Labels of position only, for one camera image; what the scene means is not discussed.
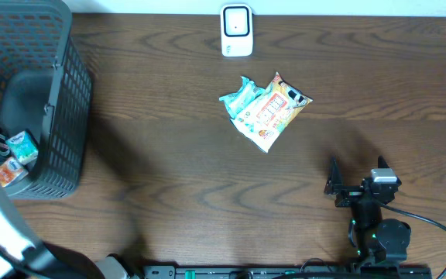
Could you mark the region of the orange white snack bag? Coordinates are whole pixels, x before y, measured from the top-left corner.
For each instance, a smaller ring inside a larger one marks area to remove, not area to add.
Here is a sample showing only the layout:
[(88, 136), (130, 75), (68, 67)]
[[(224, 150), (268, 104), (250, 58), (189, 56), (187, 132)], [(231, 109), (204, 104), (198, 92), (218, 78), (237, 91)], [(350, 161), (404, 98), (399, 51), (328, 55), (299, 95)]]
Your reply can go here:
[(313, 99), (275, 74), (265, 92), (230, 121), (258, 148), (267, 153), (284, 129)]

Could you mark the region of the light blue wipes pack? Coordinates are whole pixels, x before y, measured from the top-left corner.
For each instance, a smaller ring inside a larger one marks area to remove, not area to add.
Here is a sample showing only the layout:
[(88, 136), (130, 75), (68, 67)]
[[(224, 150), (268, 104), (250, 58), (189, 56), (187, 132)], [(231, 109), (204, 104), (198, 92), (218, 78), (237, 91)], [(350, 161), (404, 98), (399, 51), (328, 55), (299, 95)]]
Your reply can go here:
[(219, 98), (219, 101), (224, 103), (231, 119), (234, 119), (240, 111), (265, 92), (264, 88), (257, 86), (248, 77), (241, 76), (241, 79), (242, 86), (237, 92)]

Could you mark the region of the teal tissue pack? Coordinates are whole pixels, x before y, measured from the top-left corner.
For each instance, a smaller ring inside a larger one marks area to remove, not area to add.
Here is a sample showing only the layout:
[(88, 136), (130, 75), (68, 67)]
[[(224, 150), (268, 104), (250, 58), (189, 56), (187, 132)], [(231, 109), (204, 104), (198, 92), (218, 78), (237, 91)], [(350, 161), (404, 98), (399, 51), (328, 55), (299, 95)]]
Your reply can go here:
[(18, 133), (5, 142), (14, 158), (22, 165), (27, 165), (38, 157), (39, 151), (37, 145), (34, 143), (31, 135), (26, 131)]

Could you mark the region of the orange tissue pack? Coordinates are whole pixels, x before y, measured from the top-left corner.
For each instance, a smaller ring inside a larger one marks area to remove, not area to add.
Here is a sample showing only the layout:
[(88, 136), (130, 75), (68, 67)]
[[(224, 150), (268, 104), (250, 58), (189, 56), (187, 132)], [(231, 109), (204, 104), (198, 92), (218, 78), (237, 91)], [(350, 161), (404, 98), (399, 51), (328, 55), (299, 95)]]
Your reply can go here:
[(5, 188), (20, 181), (27, 174), (27, 169), (17, 159), (10, 157), (0, 165), (0, 184)]

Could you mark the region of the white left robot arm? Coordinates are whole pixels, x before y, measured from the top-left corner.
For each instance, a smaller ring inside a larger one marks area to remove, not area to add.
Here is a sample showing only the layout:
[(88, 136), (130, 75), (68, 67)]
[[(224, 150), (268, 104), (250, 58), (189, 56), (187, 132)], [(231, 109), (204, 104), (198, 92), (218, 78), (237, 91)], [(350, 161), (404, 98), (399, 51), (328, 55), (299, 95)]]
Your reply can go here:
[(42, 241), (0, 185), (0, 278), (137, 278), (115, 255), (93, 262), (82, 253)]

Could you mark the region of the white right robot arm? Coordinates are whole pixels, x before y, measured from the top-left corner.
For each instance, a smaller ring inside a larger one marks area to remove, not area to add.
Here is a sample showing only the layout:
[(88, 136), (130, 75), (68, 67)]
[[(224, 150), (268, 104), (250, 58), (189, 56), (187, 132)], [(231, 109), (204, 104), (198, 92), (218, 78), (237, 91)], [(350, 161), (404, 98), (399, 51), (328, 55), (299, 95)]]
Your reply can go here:
[(411, 228), (397, 219), (385, 219), (381, 208), (395, 198), (401, 180), (383, 157), (378, 167), (358, 185), (345, 185), (336, 159), (331, 160), (326, 195), (334, 195), (337, 208), (350, 208), (352, 218), (348, 238), (358, 250), (359, 258), (352, 269), (361, 272), (369, 268), (398, 268), (407, 259)]

